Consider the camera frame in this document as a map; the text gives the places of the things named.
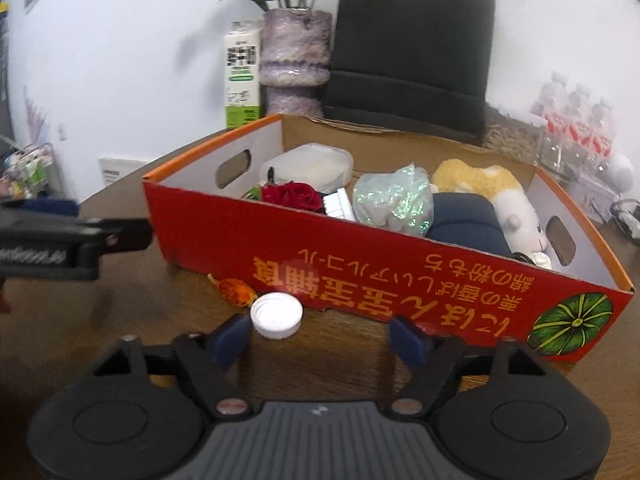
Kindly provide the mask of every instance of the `iridescent plastic bag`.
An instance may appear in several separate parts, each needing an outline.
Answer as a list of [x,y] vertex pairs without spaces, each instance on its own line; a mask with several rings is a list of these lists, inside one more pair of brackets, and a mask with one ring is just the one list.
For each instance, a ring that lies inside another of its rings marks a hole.
[[433,222],[429,175],[413,164],[364,174],[353,187],[353,212],[363,224],[423,237]]

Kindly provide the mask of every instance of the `yellow and white plush toy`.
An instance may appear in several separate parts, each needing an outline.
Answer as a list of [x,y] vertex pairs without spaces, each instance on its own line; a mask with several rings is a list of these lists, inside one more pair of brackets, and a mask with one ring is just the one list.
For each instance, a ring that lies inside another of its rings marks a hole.
[[538,215],[510,171],[501,166],[472,168],[452,158],[440,164],[431,182],[436,192],[477,193],[484,196],[494,206],[511,252],[527,254],[540,267],[548,267],[550,260],[547,262],[548,256],[544,254],[548,241],[540,228]]

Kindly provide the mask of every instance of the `milk carton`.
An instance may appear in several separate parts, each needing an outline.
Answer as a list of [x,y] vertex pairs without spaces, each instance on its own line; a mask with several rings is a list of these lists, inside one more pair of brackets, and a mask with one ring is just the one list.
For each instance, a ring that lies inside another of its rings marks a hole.
[[260,117],[260,28],[234,22],[225,36],[226,126],[236,128]]

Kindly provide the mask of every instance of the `flower vase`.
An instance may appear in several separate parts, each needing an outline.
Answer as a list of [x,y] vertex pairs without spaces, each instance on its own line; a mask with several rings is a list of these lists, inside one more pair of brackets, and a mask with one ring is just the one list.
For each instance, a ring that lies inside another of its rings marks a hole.
[[271,9],[264,17],[260,82],[268,113],[321,116],[317,88],[329,81],[332,16],[324,10]]

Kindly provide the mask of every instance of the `wall socket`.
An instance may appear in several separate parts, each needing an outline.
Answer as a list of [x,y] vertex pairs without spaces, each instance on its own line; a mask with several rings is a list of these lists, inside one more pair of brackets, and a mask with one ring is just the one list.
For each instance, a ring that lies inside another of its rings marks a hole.
[[139,170],[148,163],[142,160],[132,160],[130,158],[110,158],[102,156],[98,159],[102,180],[105,186],[113,184],[122,177]]

